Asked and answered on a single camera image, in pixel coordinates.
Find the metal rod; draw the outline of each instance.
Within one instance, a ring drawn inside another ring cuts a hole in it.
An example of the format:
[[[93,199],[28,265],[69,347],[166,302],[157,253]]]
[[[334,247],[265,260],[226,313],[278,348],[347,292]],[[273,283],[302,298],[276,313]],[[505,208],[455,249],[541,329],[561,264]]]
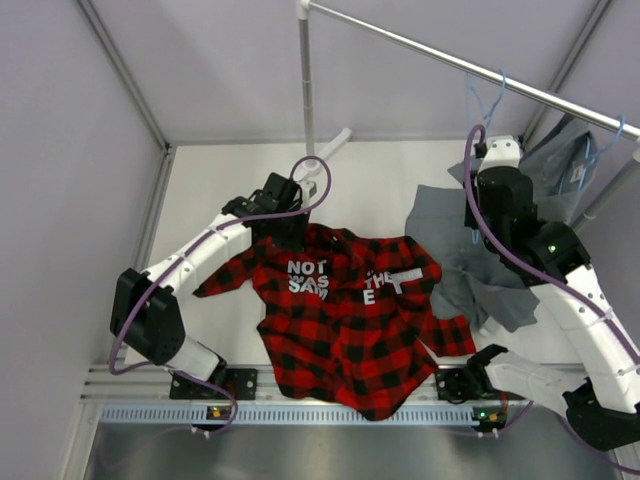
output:
[[[431,57],[442,63],[471,73],[488,82],[494,83],[496,85],[502,85],[502,74],[498,72],[486,69],[474,63],[445,53],[441,50],[428,47],[414,40],[410,40],[401,35],[389,32],[380,27],[376,27],[375,25],[363,22],[362,20],[358,20],[357,18],[345,15],[344,13],[337,12],[336,10],[323,7],[322,5],[319,5],[315,2],[309,2],[309,8],[328,17],[335,18],[336,20],[354,25],[375,35],[386,38],[393,43],[418,52],[422,55],[426,55],[427,57]],[[617,132],[620,128],[620,121],[615,118],[597,113],[591,109],[577,105],[567,100],[563,100],[556,95],[538,90],[537,88],[531,87],[512,78],[507,78],[506,88],[527,98],[531,98],[533,100],[536,100],[537,102],[543,103],[544,105],[547,105],[549,107],[556,108],[565,113],[570,113],[575,117],[586,120],[589,123],[602,127],[611,132]],[[633,125],[625,124],[622,128],[622,135],[632,140],[637,140],[638,138],[640,138],[640,129],[634,127]]]
[[[102,47],[105,54],[107,55],[107,58],[113,65],[113,68],[115,69],[118,77],[122,81],[122,84],[124,85],[125,90],[129,94],[129,97],[131,98],[136,108],[138,109],[138,112],[142,116],[142,120],[144,121],[145,125],[149,129],[151,135],[155,139],[158,146],[162,149],[162,151],[166,152],[168,149],[169,143],[167,142],[166,137],[162,133],[162,130],[158,125],[158,122],[156,121],[153,114],[151,113],[151,109],[147,105],[147,102],[142,96],[142,93],[140,93],[140,89],[138,88],[138,85],[134,81],[133,76],[131,75],[131,72],[129,72],[129,69],[124,63],[124,60],[122,59],[122,55],[120,55],[120,52],[116,48],[116,45],[113,42],[111,36],[109,35],[107,28],[104,26],[104,23],[102,22],[102,19],[98,14],[98,11],[93,5],[93,2],[91,2],[91,0],[77,0],[77,4],[78,4],[78,7],[80,8],[80,12],[85,17],[87,23],[93,30],[94,34],[96,35],[96,38],[98,39],[98,42],[100,43],[100,46]]]
[[[304,111],[304,138],[307,155],[315,155],[313,128],[313,97],[311,96],[311,54],[309,51],[309,19],[299,19],[300,59],[302,61],[302,108]]]
[[[559,92],[564,87],[569,75],[578,63],[578,60],[582,58],[582,55],[587,50],[587,46],[593,39],[596,30],[602,24],[602,20],[606,14],[609,13],[614,3],[615,0],[597,0],[589,14],[589,17],[580,29],[580,33],[573,42],[571,49],[567,53],[567,56],[564,58],[560,64],[560,68],[554,75],[554,78],[549,85],[550,92]],[[529,144],[535,136],[546,112],[547,107],[545,105],[538,104],[536,106],[523,135],[525,145]]]
[[[624,185],[636,178],[638,173],[640,173],[640,164],[633,158],[630,158],[625,166],[613,177],[613,180],[611,180],[593,202],[584,209],[584,212],[571,223],[571,228],[573,228],[576,233],[580,233],[591,220],[595,220],[596,215],[609,199]]]

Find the gray cloth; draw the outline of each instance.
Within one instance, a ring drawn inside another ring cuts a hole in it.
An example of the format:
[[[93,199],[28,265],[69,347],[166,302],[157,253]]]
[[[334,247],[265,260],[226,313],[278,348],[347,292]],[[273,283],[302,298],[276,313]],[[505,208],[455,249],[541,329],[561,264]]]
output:
[[[538,216],[547,221],[569,222],[580,197],[593,179],[596,162],[585,153],[596,150],[589,125],[565,115],[556,127],[520,161],[520,170],[534,186]],[[472,160],[472,170],[481,161]],[[449,173],[463,182],[462,163]],[[472,328],[480,328],[488,316],[508,331],[536,322],[536,297],[520,278],[490,253],[464,227],[465,194],[461,189],[418,186],[407,218],[405,233],[422,245],[442,267],[442,282],[431,298],[439,318],[464,315]]]
[[[464,315],[478,329],[494,317],[508,331],[535,323],[538,300],[522,280],[500,263],[482,241],[474,245],[464,226],[464,191],[418,186],[405,233],[442,268],[442,281],[431,295],[438,318]]]

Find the gray floor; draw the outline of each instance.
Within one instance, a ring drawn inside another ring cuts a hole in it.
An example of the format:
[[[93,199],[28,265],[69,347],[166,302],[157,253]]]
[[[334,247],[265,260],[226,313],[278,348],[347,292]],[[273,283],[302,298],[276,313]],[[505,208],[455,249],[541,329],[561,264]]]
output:
[[[166,426],[101,425],[115,462]],[[540,408],[499,440],[420,427],[235,427],[206,441],[160,437],[113,472],[95,458],[86,480],[570,480],[621,478],[577,446]]]

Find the shirt sleeve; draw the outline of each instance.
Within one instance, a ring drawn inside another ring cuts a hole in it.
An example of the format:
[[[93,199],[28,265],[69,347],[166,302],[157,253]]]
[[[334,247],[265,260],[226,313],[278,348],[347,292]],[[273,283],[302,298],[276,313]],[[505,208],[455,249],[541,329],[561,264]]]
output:
[[[431,292],[442,278],[440,266],[411,237],[405,238],[400,252],[408,273],[421,271],[420,278],[399,284],[396,292],[396,303],[406,322],[419,332],[418,338],[439,357],[474,353],[475,343],[464,316],[443,320],[433,315]]]
[[[240,252],[207,278],[193,294],[203,298],[240,288],[256,273],[266,245],[263,241]]]

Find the plaid shirt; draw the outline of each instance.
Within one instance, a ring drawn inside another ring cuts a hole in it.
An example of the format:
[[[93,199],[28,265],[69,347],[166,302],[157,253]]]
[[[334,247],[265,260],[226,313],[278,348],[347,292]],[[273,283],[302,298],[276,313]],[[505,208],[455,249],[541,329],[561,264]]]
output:
[[[382,420],[437,370],[420,341],[438,356],[475,352],[464,317],[439,320],[431,312],[440,277],[411,237],[364,239],[309,224],[303,253],[261,240],[195,295],[253,279],[266,304],[258,331],[282,394],[339,402]]]

